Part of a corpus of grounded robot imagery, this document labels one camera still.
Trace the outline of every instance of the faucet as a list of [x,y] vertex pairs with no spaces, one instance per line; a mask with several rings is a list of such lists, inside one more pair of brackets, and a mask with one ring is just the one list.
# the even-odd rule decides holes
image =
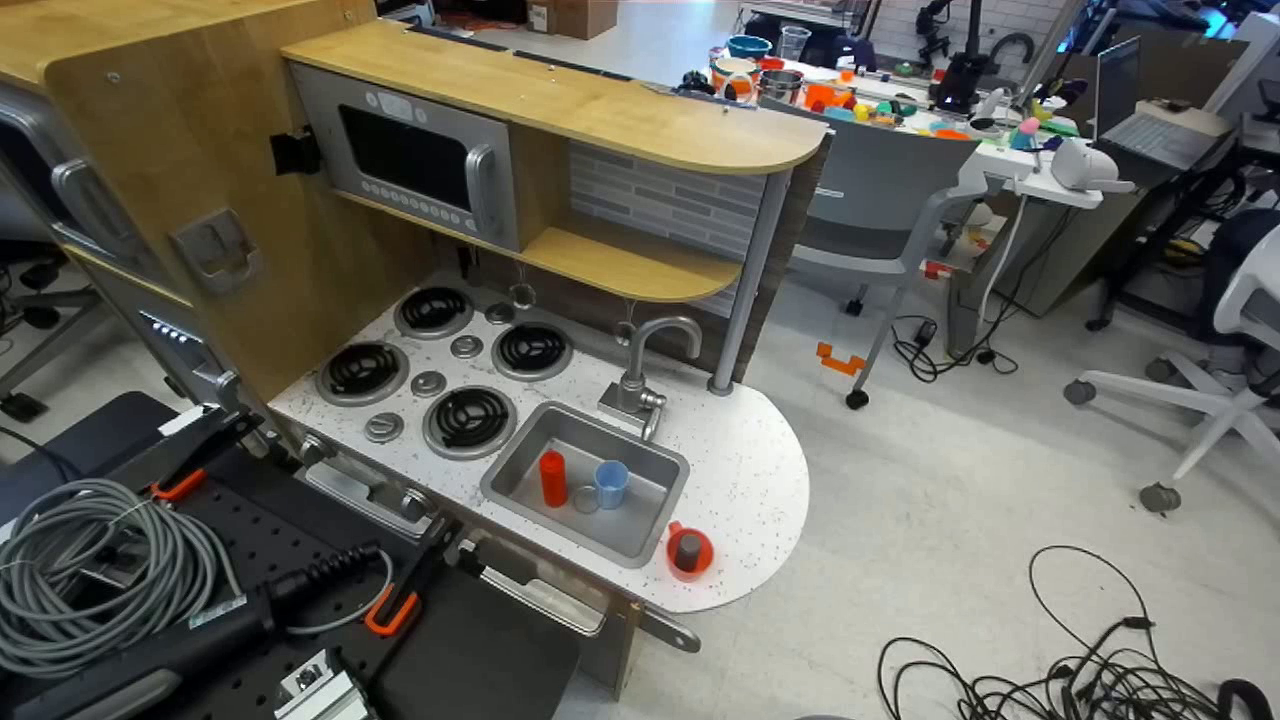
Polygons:
[[627,359],[627,369],[622,373],[622,379],[617,383],[618,391],[612,405],[634,419],[644,420],[640,439],[645,442],[649,442],[649,438],[658,429],[667,398],[645,387],[644,346],[649,341],[649,336],[663,328],[677,328],[689,336],[689,342],[685,345],[685,352],[689,357],[698,357],[703,351],[703,328],[698,327],[692,318],[685,315],[654,318],[640,325],[631,337],[631,356]]

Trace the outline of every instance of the stainless steel sink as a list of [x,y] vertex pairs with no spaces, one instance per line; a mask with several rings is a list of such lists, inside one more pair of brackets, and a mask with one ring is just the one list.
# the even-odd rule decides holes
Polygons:
[[[538,460],[548,450],[564,456],[570,502],[561,507],[543,501]],[[582,512],[575,507],[573,492],[591,486],[595,468],[605,460],[621,460],[631,471],[626,497],[613,510]],[[641,568],[653,557],[687,478],[689,462],[678,454],[644,443],[564,404],[544,402],[484,474],[481,491],[623,568]]]

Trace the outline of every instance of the blue cup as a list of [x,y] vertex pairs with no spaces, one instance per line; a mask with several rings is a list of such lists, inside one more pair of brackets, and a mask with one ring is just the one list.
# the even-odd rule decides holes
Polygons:
[[630,478],[631,471],[617,460],[605,460],[595,468],[595,497],[602,510],[613,510],[622,505]]

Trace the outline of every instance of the white floor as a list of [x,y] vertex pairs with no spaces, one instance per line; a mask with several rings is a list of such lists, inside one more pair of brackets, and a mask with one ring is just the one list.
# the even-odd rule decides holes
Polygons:
[[[723,40],[732,14],[731,3],[628,0],[618,27],[593,42],[483,36],[675,82]],[[941,283],[927,284],[904,311],[941,318],[942,297]],[[874,665],[900,634],[938,644],[970,675],[1042,675],[1052,659],[1079,651],[1027,583],[1030,555],[1050,543],[1083,544],[1130,574],[1171,671],[1206,689],[1244,676],[1280,696],[1277,469],[1260,468],[1229,437],[1180,486],[1181,510],[1142,510],[1137,491],[1172,470],[1194,418],[1107,396],[1075,409],[1061,388],[1091,368],[1140,374],[1179,341],[1124,314],[1087,333],[1089,300],[1044,320],[1010,320],[996,345],[1021,364],[1014,375],[974,365],[923,384],[886,354],[868,384],[870,405],[851,413],[846,378],[822,369],[814,350],[827,341],[837,355],[864,352],[874,310],[844,316],[835,299],[788,279],[748,382],[777,402],[805,447],[813,487],[800,546],[758,592],[684,619],[703,637],[701,653],[640,635],[621,703],[577,678],[557,717],[883,719]],[[0,370],[37,334],[15,332]],[[0,424],[46,439],[133,388],[180,406],[146,357],[113,320],[23,387],[51,406],[47,415]],[[0,439],[0,457],[20,454]],[[1082,635],[1137,612],[1096,565],[1055,559],[1043,570],[1046,600]],[[909,680],[904,705],[913,717],[954,716],[954,692],[922,676]]]

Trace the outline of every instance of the oven door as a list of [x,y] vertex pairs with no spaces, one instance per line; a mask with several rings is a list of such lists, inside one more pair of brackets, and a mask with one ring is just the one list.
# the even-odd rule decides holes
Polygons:
[[333,186],[520,250],[507,126],[291,63]]
[[169,286],[123,208],[102,184],[52,108],[0,86],[0,184],[52,234],[95,256]]

